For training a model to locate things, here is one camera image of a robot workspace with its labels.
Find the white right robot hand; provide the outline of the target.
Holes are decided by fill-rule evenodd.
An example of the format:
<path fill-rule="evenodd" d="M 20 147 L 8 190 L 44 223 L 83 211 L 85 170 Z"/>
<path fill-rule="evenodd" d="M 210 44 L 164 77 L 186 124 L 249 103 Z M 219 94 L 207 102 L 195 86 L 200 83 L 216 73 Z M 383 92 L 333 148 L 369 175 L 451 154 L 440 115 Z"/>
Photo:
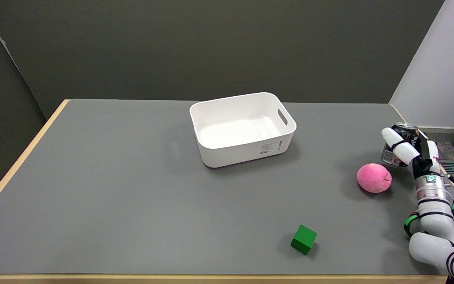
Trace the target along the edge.
<path fill-rule="evenodd" d="M 381 131 L 385 140 L 381 160 L 393 167 L 412 167 L 413 176 L 441 176 L 439 151 L 435 141 L 420 134 L 418 127 L 397 122 Z"/>

